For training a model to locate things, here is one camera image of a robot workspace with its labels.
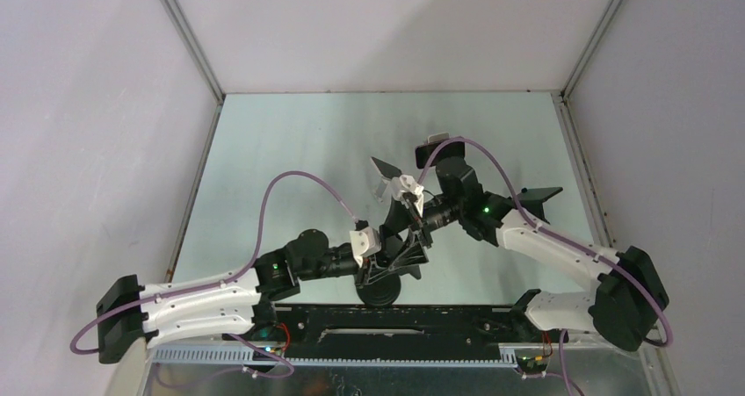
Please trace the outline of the black phone stand round base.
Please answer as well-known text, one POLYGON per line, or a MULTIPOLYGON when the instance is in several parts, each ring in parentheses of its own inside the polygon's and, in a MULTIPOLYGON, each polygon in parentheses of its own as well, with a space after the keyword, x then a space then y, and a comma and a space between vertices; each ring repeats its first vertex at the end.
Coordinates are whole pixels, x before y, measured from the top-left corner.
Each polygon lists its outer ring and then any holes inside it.
POLYGON ((372 284, 356 288, 358 298, 368 307, 389 307, 401 294, 401 279, 398 275, 382 278, 372 284))

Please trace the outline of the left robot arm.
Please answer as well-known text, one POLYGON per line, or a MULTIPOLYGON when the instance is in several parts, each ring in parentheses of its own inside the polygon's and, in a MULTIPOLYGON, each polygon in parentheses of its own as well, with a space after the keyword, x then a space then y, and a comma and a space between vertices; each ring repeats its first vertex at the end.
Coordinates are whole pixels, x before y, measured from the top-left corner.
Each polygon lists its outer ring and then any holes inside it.
POLYGON ((248 268, 176 284, 120 277, 96 305, 94 352, 101 364, 116 364, 139 339, 150 348, 217 334, 267 340, 278 328, 274 302, 298 294, 301 282, 350 276, 359 290, 398 285, 401 275, 415 276, 427 263, 430 245, 429 233, 366 227, 332 247, 326 234, 308 229, 248 268))

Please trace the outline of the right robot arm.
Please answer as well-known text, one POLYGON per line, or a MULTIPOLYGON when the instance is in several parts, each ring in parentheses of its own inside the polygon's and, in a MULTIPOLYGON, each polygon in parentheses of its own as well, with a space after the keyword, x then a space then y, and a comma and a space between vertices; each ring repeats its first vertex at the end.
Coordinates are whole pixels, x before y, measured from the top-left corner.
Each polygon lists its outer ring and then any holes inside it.
POLYGON ((510 319, 516 338, 532 342, 545 331, 569 329, 597 333, 625 351, 671 343, 663 315, 669 295, 651 256, 634 246, 619 251, 557 232, 542 205, 558 188, 525 189, 510 197, 485 191, 460 155, 418 156, 416 166, 422 173, 435 171, 441 192, 423 214, 435 218, 437 227, 456 222, 471 238, 528 256, 579 285, 569 293, 527 291, 510 319))

